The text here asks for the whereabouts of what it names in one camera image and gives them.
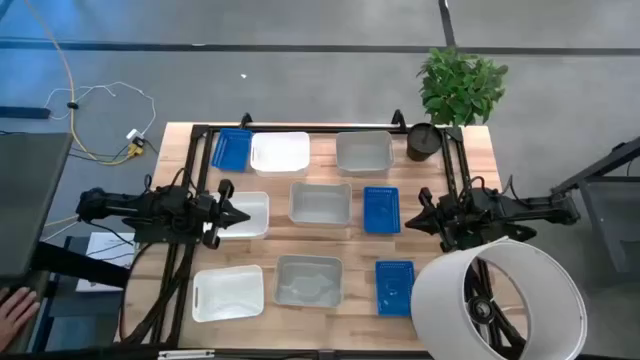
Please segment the dark blue power strip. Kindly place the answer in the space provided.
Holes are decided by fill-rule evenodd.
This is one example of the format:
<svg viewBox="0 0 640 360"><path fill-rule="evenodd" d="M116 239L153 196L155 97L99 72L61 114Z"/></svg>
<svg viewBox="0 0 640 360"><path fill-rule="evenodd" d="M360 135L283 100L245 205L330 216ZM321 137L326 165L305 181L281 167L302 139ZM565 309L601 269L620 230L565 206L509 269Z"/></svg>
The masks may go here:
<svg viewBox="0 0 640 360"><path fill-rule="evenodd" d="M0 106L0 118L48 119L51 111L43 107Z"/></svg>

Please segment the grey desk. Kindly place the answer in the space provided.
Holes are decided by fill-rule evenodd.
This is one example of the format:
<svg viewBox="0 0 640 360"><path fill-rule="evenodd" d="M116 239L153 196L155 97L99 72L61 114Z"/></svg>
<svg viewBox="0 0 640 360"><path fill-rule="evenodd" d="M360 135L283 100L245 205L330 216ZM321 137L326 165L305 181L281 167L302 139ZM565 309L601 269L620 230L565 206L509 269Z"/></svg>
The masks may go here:
<svg viewBox="0 0 640 360"><path fill-rule="evenodd" d="M70 147L68 133L0 135L0 279L29 270Z"/></svg>

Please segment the white plastic basket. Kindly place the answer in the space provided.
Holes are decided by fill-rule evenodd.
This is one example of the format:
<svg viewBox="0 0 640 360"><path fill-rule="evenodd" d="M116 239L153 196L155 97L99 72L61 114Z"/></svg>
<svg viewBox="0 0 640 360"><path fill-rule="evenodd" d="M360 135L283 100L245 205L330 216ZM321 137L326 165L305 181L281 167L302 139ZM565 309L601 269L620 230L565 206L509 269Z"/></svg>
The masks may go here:
<svg viewBox="0 0 640 360"><path fill-rule="evenodd" d="M227 229L219 229L222 240L264 239L269 229L270 199L265 192L235 192L230 199L233 207L250 216Z"/></svg>
<svg viewBox="0 0 640 360"><path fill-rule="evenodd" d="M194 276L192 318L198 323L255 317L264 304L258 265L202 270Z"/></svg>
<svg viewBox="0 0 640 360"><path fill-rule="evenodd" d="M252 137L250 166L259 176L302 175L310 161L311 141L305 132L266 132Z"/></svg>

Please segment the black metal rig frame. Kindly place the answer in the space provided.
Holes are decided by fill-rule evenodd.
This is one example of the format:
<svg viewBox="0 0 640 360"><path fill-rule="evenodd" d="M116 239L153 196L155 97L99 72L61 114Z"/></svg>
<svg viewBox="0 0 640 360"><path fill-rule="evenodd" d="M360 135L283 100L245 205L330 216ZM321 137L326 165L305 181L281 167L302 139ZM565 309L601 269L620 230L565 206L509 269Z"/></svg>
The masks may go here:
<svg viewBox="0 0 640 360"><path fill-rule="evenodd" d="M235 123L167 123L159 148L153 184L169 184L179 168L187 165L197 183L200 170L208 170L206 188L217 190L219 180L228 178L235 186L233 199L240 192L265 192L270 198L269 229L264 239L222 240L219 249L198 245L194 250L184 311L178 314L180 334L177 349L215 350L219 356L279 358L294 354L328 357L429 359L418 340L410 318L377 315L374 267L377 260L411 260L416 274L442 254L439 237L407 229L404 222L421 210L417 196L429 187L434 202L447 190L441 152L425 162L406 156L406 134L392 135L394 165L387 175L341 176L336 163L336 134L347 130L366 130L365 124L249 123L267 126L267 132L285 130L310 134L310 165L302 176L263 177L253 172L221 172L213 168L212 154L205 159L205 145L215 147L218 135L196 138L194 160L188 159L193 128L200 125L231 127ZM462 129L471 175L485 178L487 187L501 188L491 136L487 126ZM351 210L347 225L295 224L289 218L289 199L296 182L351 186ZM399 190L401 232L393 235L367 233L363 220L363 189L366 186L395 187ZM126 291L125 333L141 322L158 298L169 245L156 244L140 257ZM343 264L343 300L336 308L278 305L274 301L276 263L283 255L335 257ZM255 317L199 323L192 318L192 279L205 269L258 265L263 269L265 305ZM168 337L174 323L176 301L167 305L161 335Z"/></svg>

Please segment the blue perforated plastic basket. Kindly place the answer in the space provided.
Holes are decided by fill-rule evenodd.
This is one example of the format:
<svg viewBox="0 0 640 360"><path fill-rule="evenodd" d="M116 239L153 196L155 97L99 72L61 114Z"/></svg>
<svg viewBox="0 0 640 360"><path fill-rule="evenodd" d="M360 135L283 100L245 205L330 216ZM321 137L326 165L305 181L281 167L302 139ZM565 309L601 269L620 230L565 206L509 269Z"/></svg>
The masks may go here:
<svg viewBox="0 0 640 360"><path fill-rule="evenodd" d="M377 261L375 288L379 316L408 317L415 281L412 261Z"/></svg>
<svg viewBox="0 0 640 360"><path fill-rule="evenodd" d="M249 130L221 129L211 165L222 171L244 172L250 155L252 137L253 133Z"/></svg>
<svg viewBox="0 0 640 360"><path fill-rule="evenodd" d="M363 189L364 230L373 234L401 232L399 191L395 187Z"/></svg>

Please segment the dark metal desk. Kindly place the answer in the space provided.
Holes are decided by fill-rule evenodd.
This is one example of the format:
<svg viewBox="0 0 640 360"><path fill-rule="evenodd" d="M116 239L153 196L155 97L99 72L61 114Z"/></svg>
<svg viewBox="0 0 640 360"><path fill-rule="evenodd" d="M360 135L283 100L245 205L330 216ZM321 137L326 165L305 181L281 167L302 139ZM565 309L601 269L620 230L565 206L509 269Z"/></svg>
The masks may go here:
<svg viewBox="0 0 640 360"><path fill-rule="evenodd" d="M577 189L598 239L615 270L640 276L640 174L616 176L619 168L640 166L640 136L616 145L606 156L551 188L554 194Z"/></svg>

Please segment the black round plant pot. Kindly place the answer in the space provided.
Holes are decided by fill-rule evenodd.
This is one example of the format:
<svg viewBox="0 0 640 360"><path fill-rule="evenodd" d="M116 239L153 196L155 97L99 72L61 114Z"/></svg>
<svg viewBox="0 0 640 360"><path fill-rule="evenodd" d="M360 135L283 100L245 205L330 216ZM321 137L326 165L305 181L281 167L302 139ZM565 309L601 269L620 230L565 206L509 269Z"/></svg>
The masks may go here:
<svg viewBox="0 0 640 360"><path fill-rule="evenodd" d="M424 161L442 145L441 132L430 123L418 123L407 134L407 156L413 161Z"/></svg>

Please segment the green leafy potted tree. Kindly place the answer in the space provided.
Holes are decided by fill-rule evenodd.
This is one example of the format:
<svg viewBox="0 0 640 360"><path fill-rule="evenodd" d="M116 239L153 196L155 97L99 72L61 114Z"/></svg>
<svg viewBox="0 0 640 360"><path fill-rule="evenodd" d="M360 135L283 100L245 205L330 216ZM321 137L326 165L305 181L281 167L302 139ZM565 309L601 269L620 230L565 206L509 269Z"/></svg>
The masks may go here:
<svg viewBox="0 0 640 360"><path fill-rule="evenodd" d="M507 65L455 48L431 49L417 77L425 115L434 125L486 124L506 93Z"/></svg>

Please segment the person's hand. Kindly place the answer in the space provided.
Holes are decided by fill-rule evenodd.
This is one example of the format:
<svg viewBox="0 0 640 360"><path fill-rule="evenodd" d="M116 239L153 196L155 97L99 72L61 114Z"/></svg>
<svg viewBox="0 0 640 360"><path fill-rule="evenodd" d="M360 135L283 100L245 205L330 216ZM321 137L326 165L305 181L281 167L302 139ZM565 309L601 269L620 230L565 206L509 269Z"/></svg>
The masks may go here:
<svg viewBox="0 0 640 360"><path fill-rule="evenodd" d="M37 293L21 287L12 295L8 288L0 289L0 349L4 349L19 330L39 310Z"/></svg>

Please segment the grey plastic basket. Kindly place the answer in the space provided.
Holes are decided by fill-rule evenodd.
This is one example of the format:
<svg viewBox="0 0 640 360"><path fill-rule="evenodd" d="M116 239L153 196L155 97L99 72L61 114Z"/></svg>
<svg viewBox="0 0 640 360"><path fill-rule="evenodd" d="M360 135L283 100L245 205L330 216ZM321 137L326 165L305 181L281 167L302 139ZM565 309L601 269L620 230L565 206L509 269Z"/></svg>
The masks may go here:
<svg viewBox="0 0 640 360"><path fill-rule="evenodd" d="M336 257L280 256L274 275L274 301L285 306L337 308L343 300L343 269Z"/></svg>
<svg viewBox="0 0 640 360"><path fill-rule="evenodd" d="M393 139L387 131L336 135L336 164L344 176L386 174L394 165Z"/></svg>
<svg viewBox="0 0 640 360"><path fill-rule="evenodd" d="M347 226L352 215L352 187L297 182L290 186L289 218L296 224Z"/></svg>

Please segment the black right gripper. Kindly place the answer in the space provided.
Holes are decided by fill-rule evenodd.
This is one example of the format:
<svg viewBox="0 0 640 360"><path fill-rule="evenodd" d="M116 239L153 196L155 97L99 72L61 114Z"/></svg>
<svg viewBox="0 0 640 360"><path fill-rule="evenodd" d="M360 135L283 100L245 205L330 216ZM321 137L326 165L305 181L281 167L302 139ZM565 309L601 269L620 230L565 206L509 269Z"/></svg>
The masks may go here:
<svg viewBox="0 0 640 360"><path fill-rule="evenodd" d="M406 228L438 235L443 252L466 250L473 246L473 236L463 228L462 208L455 196L444 195L435 205L430 189L423 187L418 199L423 209L407 221Z"/></svg>

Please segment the white paper sheet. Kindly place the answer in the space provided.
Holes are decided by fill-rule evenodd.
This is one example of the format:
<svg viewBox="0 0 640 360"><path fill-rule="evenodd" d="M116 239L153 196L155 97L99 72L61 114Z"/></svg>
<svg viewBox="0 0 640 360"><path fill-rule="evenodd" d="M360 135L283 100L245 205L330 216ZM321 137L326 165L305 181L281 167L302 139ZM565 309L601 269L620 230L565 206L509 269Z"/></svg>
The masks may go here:
<svg viewBox="0 0 640 360"><path fill-rule="evenodd" d="M134 245L129 245L107 232L92 232L85 254L88 257L129 269L134 257ZM79 279L75 290L89 292L120 292L121 288Z"/></svg>

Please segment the white cylindrical lamp shade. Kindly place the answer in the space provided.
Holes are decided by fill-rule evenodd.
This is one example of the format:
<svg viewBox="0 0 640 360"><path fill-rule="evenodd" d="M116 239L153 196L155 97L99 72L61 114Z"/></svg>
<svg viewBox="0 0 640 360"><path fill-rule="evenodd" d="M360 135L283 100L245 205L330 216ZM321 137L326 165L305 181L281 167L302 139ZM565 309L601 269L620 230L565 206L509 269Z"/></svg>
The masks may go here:
<svg viewBox="0 0 640 360"><path fill-rule="evenodd" d="M566 270L542 250L507 237L427 264L411 295L417 337L435 360L507 360L475 330L464 299L467 270L484 260L515 285L529 316L519 360L575 360L587 337L584 301Z"/></svg>

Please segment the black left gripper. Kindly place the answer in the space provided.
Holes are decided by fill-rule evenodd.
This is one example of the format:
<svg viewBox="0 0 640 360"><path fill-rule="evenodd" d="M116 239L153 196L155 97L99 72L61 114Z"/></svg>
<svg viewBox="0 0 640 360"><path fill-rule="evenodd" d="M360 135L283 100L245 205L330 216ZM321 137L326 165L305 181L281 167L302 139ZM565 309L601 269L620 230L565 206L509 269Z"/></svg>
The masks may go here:
<svg viewBox="0 0 640 360"><path fill-rule="evenodd" d="M235 208L229 198L233 195L234 186L229 179L223 179L218 186L219 199L208 192L198 196L197 213L202 225L202 244L209 249L217 249L220 245L218 230L249 220L250 215Z"/></svg>

